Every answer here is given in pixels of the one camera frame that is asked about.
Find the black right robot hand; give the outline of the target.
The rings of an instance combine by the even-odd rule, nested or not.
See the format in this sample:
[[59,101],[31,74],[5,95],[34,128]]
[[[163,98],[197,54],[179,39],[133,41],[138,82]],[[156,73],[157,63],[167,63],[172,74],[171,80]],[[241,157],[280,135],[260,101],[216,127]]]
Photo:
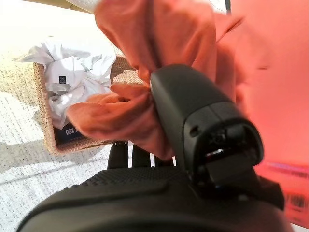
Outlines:
[[258,130],[201,72],[151,75],[176,166],[103,170],[29,212],[20,232],[290,232],[278,183],[258,176]]

